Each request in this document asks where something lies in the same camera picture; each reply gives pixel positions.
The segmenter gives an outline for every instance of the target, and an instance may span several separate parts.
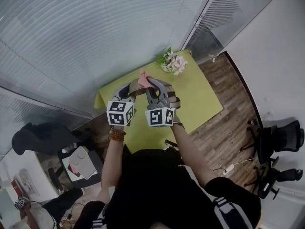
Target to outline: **beaded bracelet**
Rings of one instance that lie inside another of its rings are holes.
[[[126,132],[124,131],[118,131],[115,129],[111,129],[110,130],[110,135],[109,135],[109,139],[112,139],[114,141],[119,141],[119,142],[123,142],[124,141],[124,136],[126,135]]]

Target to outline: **black cable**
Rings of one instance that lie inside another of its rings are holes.
[[[76,205],[76,204],[80,204],[80,205],[85,206],[84,204],[81,204],[81,203],[74,203],[74,204],[72,205],[71,213],[69,214],[69,215],[71,215],[71,217],[72,217],[72,211],[73,211],[73,207],[74,207],[74,205]]]
[[[42,203],[40,203],[40,202],[37,202],[37,201],[30,201],[30,202],[28,202],[27,204],[30,204],[30,203],[32,203],[32,202],[34,202],[34,203],[37,203],[37,204],[40,204],[41,206],[43,206],[43,204]],[[51,216],[51,218],[52,218],[52,221],[53,221],[53,228],[56,228],[56,224],[55,224],[55,221],[54,221],[54,218],[53,218],[53,216],[48,212],[48,214]]]
[[[69,223],[70,223],[70,229],[72,229],[72,223],[71,223],[70,221],[68,221],[67,219],[62,220],[62,221],[63,221],[63,223],[60,222],[60,223],[61,223],[61,227],[63,226],[63,224],[64,224],[65,222],[69,222]]]

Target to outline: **power strip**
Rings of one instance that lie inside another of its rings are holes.
[[[234,170],[234,164],[231,164],[228,168],[226,168],[224,171],[223,171],[223,175],[225,177],[228,176],[229,173],[232,173]]]

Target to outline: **white box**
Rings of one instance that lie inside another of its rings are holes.
[[[133,102],[108,101],[107,118],[109,125],[127,126],[133,116]]]
[[[96,172],[96,168],[88,155],[88,150],[82,146],[73,152],[69,161],[86,180]]]
[[[148,125],[155,127],[172,126],[174,113],[174,108],[167,107],[145,111]]]

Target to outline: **white cube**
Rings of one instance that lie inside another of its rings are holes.
[[[145,111],[148,125],[155,127],[172,126],[174,113],[174,108],[167,107]]]
[[[109,125],[127,126],[133,115],[133,102],[108,101],[107,118]]]

